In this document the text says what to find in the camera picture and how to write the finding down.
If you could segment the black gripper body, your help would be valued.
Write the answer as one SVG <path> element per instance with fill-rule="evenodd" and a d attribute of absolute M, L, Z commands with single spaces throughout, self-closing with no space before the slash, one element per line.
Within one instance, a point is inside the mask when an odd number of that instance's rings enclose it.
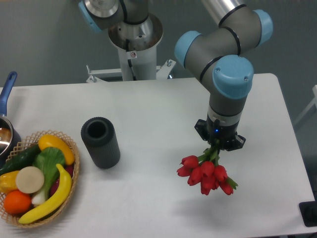
<path fill-rule="evenodd" d="M 219 141 L 219 146 L 221 146 L 226 138 L 230 138 L 237 134 L 236 131 L 239 121 L 233 125 L 221 125 L 218 120 L 212 121 L 210 118 L 207 118 L 206 122 L 210 134 L 208 144 L 211 146 L 214 146 L 217 140 Z"/>

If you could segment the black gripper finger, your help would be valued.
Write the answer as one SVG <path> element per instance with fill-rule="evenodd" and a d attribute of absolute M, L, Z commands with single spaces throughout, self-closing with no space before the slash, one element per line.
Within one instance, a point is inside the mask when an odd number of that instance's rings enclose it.
<path fill-rule="evenodd" d="M 233 151 L 243 148 L 246 138 L 241 135 L 235 134 L 230 138 L 226 138 L 221 145 L 221 150 Z"/>
<path fill-rule="evenodd" d="M 210 134 L 208 132 L 207 122 L 205 120 L 199 119 L 196 122 L 194 128 L 203 141 L 209 142 Z"/>

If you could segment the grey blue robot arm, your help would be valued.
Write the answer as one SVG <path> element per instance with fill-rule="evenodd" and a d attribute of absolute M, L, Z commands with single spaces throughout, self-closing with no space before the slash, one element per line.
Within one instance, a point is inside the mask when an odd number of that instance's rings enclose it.
<path fill-rule="evenodd" d="M 245 143 L 237 127 L 254 75 L 253 66 L 241 54 L 269 40 L 273 23 L 266 12 L 251 10 L 240 0 L 203 4 L 218 29 L 206 36 L 184 33 L 174 54 L 210 93 L 207 118 L 197 121 L 196 131 L 210 145 L 232 151 Z M 123 80 L 158 77 L 157 45 L 163 29 L 146 0 L 82 0 L 79 8 L 94 31 L 108 31 L 118 50 Z"/>

